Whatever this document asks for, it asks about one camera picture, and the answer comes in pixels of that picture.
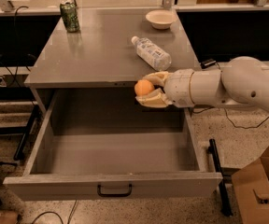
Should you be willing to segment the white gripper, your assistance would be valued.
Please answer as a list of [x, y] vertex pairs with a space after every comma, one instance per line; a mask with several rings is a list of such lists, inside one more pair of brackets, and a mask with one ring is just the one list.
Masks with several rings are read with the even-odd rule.
[[190, 92], [193, 73], [192, 69], [182, 69], [174, 73], [161, 71], [143, 76], [154, 86], [164, 86], [164, 92], [161, 89], [156, 89], [147, 95], [136, 96], [135, 99], [142, 106], [151, 108], [165, 108], [170, 104], [176, 107], [193, 107], [194, 103]]

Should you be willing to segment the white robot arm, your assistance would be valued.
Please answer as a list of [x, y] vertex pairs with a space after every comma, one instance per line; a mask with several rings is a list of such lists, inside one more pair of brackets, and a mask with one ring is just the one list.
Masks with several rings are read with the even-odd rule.
[[260, 108], [269, 113], [269, 66], [252, 57], [238, 57], [221, 68], [181, 69], [144, 76], [134, 85], [142, 106], [178, 108]]

